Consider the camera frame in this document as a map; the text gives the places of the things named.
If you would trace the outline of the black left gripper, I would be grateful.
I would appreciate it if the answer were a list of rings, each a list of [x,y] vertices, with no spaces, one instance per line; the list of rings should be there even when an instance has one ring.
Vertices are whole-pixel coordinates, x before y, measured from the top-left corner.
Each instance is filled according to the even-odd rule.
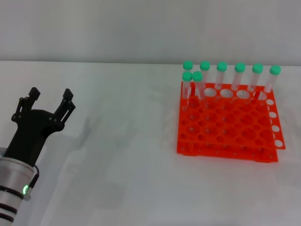
[[[63,99],[55,111],[31,110],[40,92],[32,87],[27,97],[19,98],[13,119],[17,123],[17,131],[11,140],[4,156],[34,166],[46,139],[55,132],[61,131],[64,124],[75,109],[73,94],[66,89]]]

